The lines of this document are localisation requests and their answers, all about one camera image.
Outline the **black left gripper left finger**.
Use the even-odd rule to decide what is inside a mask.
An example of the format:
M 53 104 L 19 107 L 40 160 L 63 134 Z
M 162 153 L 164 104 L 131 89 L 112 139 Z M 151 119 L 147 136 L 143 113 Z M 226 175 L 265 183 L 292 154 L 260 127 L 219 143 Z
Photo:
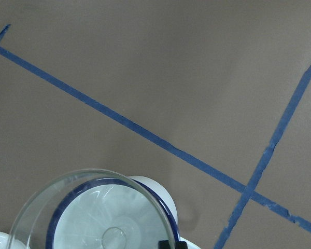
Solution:
M 158 249 L 170 249 L 169 240 L 162 240 L 158 242 Z

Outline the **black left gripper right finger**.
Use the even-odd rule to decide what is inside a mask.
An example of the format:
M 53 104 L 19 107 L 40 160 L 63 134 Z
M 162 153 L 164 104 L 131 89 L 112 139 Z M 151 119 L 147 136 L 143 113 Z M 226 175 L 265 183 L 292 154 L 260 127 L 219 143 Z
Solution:
M 187 243 L 185 241 L 176 241 L 175 249 L 187 249 Z

